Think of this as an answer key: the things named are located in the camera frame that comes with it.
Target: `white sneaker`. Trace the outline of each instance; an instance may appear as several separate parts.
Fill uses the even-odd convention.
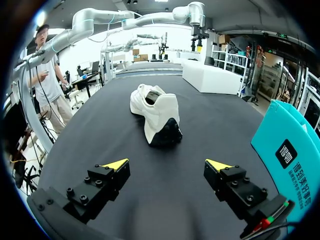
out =
[[[131,93],[130,110],[144,116],[144,134],[151,146],[179,143],[179,109],[176,95],[165,93],[159,86],[140,84]]]

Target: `sneaker sole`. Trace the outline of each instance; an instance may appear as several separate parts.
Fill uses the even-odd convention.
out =
[[[151,147],[172,146],[180,143],[181,139],[182,133],[176,120],[172,117],[166,122],[164,127],[153,136],[149,145]]]
[[[130,102],[130,111],[132,114],[143,116],[142,111],[136,109]],[[164,147],[171,146],[176,143],[180,143],[182,139],[182,133],[179,129],[177,121],[172,117],[170,118],[163,128],[152,136],[152,130],[148,125],[146,118],[144,118],[144,134],[148,144],[151,147]]]

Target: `glasses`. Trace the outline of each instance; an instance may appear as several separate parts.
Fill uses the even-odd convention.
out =
[[[38,32],[38,34],[36,35],[36,37],[40,37],[41,35],[44,35],[44,34],[47,34],[48,33],[48,29],[44,30],[44,31],[41,31],[41,32]]]

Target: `khaki pants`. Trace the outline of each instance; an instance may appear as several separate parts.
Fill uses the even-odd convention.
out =
[[[62,95],[59,96],[56,100],[50,102],[50,105],[47,104],[41,107],[41,112],[45,111],[47,111],[45,116],[50,120],[54,130],[58,135],[62,132],[64,127],[68,124],[73,116],[67,100]]]

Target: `black table surface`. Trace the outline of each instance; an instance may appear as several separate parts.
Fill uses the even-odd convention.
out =
[[[141,83],[176,94],[183,138],[175,147],[149,147],[144,118],[131,114],[130,94]],[[268,189],[269,198],[275,197],[277,189],[251,146],[262,119],[239,97],[199,93],[181,76],[119,78],[74,115],[53,145],[38,186],[52,186],[65,196],[66,189],[80,183],[95,164],[128,158],[130,178],[115,202],[108,202],[89,226],[125,238],[128,209],[162,196],[189,205],[201,239],[239,239],[246,223],[215,196],[203,176],[205,159],[240,165],[256,185]]]
[[[127,70],[138,70],[138,69],[160,69],[160,68],[173,68],[173,69],[182,69],[181,64],[176,63],[166,63],[166,62],[144,62],[136,63],[128,66],[124,69]]]
[[[80,79],[80,80],[74,81],[72,84],[73,84],[73,85],[77,85],[77,84],[86,83],[87,81],[89,81],[89,80],[92,79],[93,77],[97,76],[98,74],[99,74],[98,72],[95,72],[95,73],[87,76],[87,77],[84,78],[84,79]]]

